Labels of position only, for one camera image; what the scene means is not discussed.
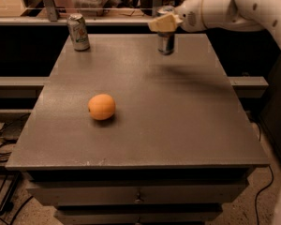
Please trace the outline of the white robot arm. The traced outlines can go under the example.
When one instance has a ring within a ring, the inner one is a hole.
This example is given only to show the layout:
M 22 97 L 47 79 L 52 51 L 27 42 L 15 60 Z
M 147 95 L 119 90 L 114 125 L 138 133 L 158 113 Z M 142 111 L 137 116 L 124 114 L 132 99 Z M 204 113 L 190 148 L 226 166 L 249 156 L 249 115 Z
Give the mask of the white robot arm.
M 281 0 L 184 0 L 149 22 L 153 32 L 173 33 L 178 28 L 188 33 L 266 30 L 281 51 Z

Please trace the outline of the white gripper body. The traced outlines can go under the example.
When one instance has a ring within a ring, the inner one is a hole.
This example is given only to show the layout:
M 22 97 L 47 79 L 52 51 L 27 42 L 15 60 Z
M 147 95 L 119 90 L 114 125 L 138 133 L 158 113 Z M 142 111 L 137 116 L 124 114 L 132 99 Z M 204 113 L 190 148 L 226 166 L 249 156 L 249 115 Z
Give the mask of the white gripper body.
M 207 29 L 203 21 L 203 0 L 184 0 L 175 8 L 175 12 L 182 21 L 180 27 L 189 33 Z

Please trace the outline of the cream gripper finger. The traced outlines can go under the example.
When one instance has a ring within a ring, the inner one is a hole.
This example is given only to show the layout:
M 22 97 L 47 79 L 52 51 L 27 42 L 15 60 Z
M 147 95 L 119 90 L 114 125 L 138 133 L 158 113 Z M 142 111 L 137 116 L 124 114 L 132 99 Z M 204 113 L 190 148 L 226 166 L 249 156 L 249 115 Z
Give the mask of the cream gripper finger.
M 170 12 L 151 20 L 148 26 L 152 32 L 168 33 L 175 32 L 182 22 L 178 15 Z

